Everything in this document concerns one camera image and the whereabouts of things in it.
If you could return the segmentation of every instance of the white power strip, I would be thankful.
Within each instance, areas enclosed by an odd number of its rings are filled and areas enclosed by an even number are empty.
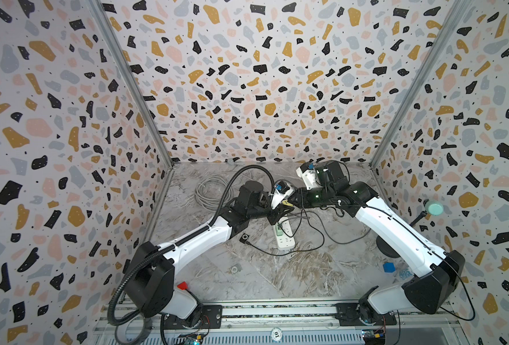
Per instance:
[[[292,236],[292,230],[287,217],[282,217],[275,225],[272,226],[272,229],[274,230],[275,241],[278,244],[279,250],[288,250],[295,246],[295,239],[289,237]]]

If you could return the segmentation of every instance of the black mounting plate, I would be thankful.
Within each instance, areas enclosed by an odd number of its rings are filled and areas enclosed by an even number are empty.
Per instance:
[[[356,311],[356,307],[358,303],[337,303],[335,307],[337,307],[337,314],[335,318],[339,320],[340,326],[367,326],[360,321],[358,318],[358,312]],[[396,325],[396,316],[391,314],[385,314],[385,322],[387,326]],[[379,319],[379,321],[375,322],[374,326],[382,326],[383,319]]]
[[[203,320],[203,326],[201,326],[201,331],[203,329],[214,329],[220,328],[222,324],[222,306],[221,305],[204,305],[203,310],[201,311],[201,320]],[[165,329],[184,329],[189,332],[195,331],[195,329],[185,328],[182,326],[182,322],[175,315],[168,316],[168,319],[164,321]]]

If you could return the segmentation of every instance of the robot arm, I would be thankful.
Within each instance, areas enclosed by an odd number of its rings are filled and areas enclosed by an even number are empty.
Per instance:
[[[288,202],[299,208],[333,205],[346,211],[375,231],[414,273],[412,279],[370,289],[359,300],[361,321],[373,323],[382,314],[408,307],[416,307],[426,314],[436,313],[456,289],[464,257],[457,251],[446,253],[420,235],[366,183],[350,184],[339,162],[323,162],[313,170],[319,186],[314,187],[310,182],[306,188],[292,193]]]
[[[363,322],[373,323],[382,314],[412,306],[434,314],[456,288],[465,264],[463,256],[457,251],[445,253],[417,233],[366,183],[350,184],[337,161],[316,166],[304,163],[297,174],[305,187],[280,181],[270,195],[260,183],[248,181],[241,186],[238,197],[222,208],[212,226],[201,224],[158,246],[150,242],[140,245],[131,267],[157,251],[163,250],[164,254],[139,271],[125,288],[139,312],[144,317],[160,312],[174,314],[184,326],[193,327],[200,318],[202,304],[191,293],[175,288],[175,273],[203,252],[242,232],[251,219],[266,217],[275,224],[294,209],[292,204],[306,209],[333,205],[346,211],[383,238],[414,272],[413,279],[371,288],[359,300],[358,312]]]

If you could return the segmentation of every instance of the marble floor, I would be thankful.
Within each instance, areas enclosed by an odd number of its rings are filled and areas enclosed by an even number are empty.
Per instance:
[[[284,178],[302,186],[295,170],[299,163],[260,163],[274,179]],[[151,242],[154,244],[181,236],[212,217],[213,212],[198,205],[194,199],[197,183],[216,173],[237,170],[244,164],[234,163],[179,163],[164,200]],[[363,181],[375,188],[367,166],[349,165],[352,181]],[[252,179],[269,188],[269,179],[256,169],[248,170]],[[233,187],[237,195],[239,186],[247,178],[238,178]],[[223,187],[211,186],[215,196]],[[322,218],[329,234],[339,242],[347,242],[364,234],[368,228],[348,215],[339,218],[334,211],[313,209]],[[309,214],[310,224],[321,230],[317,217]],[[299,220],[292,220],[295,229]],[[250,242],[272,253],[277,252],[273,231],[266,219],[251,221],[245,233]],[[337,245],[325,236],[324,245],[311,252],[273,257],[239,242],[239,236],[218,245],[192,261],[175,278],[176,283],[186,281],[190,290],[201,300],[242,300],[273,298],[341,297],[358,299],[370,287],[390,284],[395,280],[385,273],[382,264],[391,259],[385,257],[375,245],[376,234],[372,231],[365,238],[349,244]],[[295,235],[295,249],[317,247],[322,236],[303,220]],[[398,268],[405,266],[401,259],[393,260]],[[232,273],[232,266],[240,267]]]

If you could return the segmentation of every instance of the teal round object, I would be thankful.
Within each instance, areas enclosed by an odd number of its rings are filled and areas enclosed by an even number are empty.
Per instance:
[[[425,210],[433,216],[438,216],[444,212],[444,206],[439,202],[428,202]]]

